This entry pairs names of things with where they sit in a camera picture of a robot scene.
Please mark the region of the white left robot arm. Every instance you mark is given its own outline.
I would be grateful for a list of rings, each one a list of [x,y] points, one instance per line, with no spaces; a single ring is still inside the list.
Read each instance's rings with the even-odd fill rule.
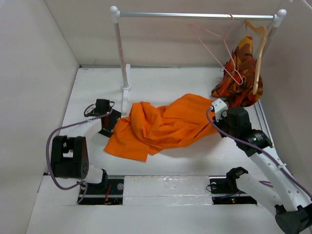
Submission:
[[[107,172],[90,164],[89,141],[96,134],[111,137],[113,128],[121,118],[121,112],[114,109],[115,103],[97,99],[83,112],[85,120],[55,129],[46,142],[48,172],[62,190],[75,186],[86,189],[88,185],[97,193],[107,191]]]

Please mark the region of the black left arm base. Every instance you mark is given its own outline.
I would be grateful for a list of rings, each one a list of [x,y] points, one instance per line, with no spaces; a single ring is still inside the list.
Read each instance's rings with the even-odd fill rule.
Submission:
[[[88,184],[85,196],[80,189],[78,195],[79,205],[122,205],[123,204],[124,178],[108,178],[103,184]]]

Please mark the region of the orange trousers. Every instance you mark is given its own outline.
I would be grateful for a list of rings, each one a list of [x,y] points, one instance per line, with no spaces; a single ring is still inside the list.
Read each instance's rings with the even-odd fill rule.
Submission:
[[[207,114],[212,100],[185,94],[170,105],[149,102],[132,105],[127,117],[117,121],[104,151],[110,155],[145,162],[162,150],[188,147],[217,133]]]

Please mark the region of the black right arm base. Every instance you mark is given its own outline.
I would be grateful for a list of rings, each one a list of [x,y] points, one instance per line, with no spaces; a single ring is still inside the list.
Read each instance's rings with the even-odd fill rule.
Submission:
[[[209,176],[206,190],[211,193],[213,205],[257,205],[257,201],[240,191],[226,176]]]

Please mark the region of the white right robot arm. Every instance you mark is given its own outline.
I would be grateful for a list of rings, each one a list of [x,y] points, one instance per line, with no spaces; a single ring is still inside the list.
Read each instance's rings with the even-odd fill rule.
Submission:
[[[228,106],[222,101],[207,110],[208,117],[222,137],[229,137],[257,165],[268,182],[260,182],[242,168],[227,172],[226,188],[243,191],[265,207],[286,234],[299,234],[312,228],[312,194],[289,172],[277,154],[271,155],[273,144],[261,130],[252,128],[249,114],[243,107]]]

